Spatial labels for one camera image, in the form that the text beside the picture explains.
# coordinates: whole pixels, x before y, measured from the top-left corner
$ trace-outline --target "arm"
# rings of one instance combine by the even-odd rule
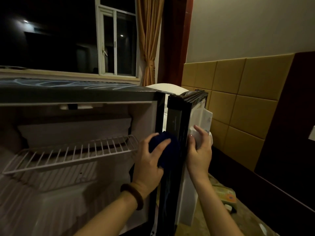
[[[130,183],[143,199],[158,186],[163,176],[163,169],[157,167],[157,162],[163,150],[171,142],[167,139],[149,153],[149,141],[156,135],[158,133],[153,133],[140,142],[135,159],[133,182]],[[135,197],[123,191],[114,202],[92,218],[75,236],[118,235],[137,206]]]
[[[192,135],[188,136],[187,168],[198,193],[210,234],[213,236],[243,236],[215,193],[208,178],[208,168],[212,157],[210,137],[200,127],[194,127],[202,135],[202,144],[196,151],[194,137]]]

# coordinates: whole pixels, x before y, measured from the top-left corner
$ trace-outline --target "curtain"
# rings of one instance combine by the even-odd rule
[[[137,0],[140,54],[146,62],[142,86],[155,84],[155,56],[164,0]]]

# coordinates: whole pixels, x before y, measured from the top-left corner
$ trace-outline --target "window sill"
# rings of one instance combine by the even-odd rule
[[[40,69],[0,69],[0,73],[14,73],[14,74],[34,74],[34,75],[55,75],[65,77],[82,77],[82,78],[98,78],[98,79],[116,79],[116,80],[127,80],[137,81],[140,79],[136,77],[126,77],[120,75],[98,75],[98,74],[87,74],[87,73],[76,73],[76,72],[62,72],[62,71],[51,71],[51,70],[40,70]]]

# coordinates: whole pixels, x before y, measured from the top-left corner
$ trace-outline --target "light switch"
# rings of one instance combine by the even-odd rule
[[[315,141],[315,126],[313,126],[313,129],[311,131],[310,136],[308,137],[310,140]]]

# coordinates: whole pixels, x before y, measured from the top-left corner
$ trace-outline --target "mini fridge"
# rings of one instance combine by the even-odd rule
[[[0,235],[75,234],[130,182],[138,141],[162,131],[166,94],[166,130],[178,138],[180,158],[164,171],[159,207],[156,189],[121,235],[174,235],[178,223],[191,224],[197,195],[185,163],[187,135],[205,121],[207,93],[0,79]]]

